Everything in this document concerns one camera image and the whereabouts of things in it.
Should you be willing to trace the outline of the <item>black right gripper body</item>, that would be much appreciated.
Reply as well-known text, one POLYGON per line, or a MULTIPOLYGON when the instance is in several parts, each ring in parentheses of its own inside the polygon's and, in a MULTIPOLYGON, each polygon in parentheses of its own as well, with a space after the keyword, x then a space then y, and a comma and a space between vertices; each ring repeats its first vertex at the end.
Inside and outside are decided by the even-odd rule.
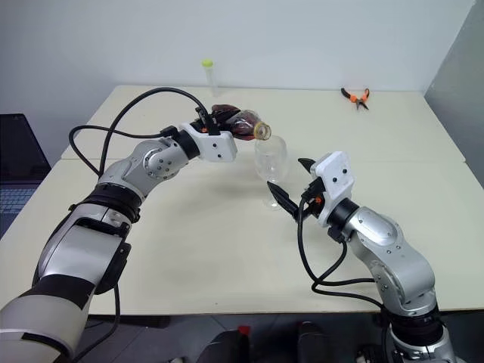
POLYGON ((309 216, 318 218, 322 209, 324 208, 325 199, 323 193, 325 186, 321 177, 314 179, 307 189, 302 193, 301 198, 304 202, 302 210, 302 217, 306 219, 309 216))

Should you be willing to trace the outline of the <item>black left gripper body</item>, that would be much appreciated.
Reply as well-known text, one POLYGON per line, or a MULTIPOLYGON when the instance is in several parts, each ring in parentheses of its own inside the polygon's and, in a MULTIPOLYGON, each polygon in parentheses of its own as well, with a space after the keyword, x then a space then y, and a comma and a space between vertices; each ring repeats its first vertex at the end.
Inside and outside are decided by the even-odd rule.
POLYGON ((190 125, 199 133, 205 134, 219 134, 219 127, 214 123, 212 119, 199 117, 195 121, 191 122, 190 125))

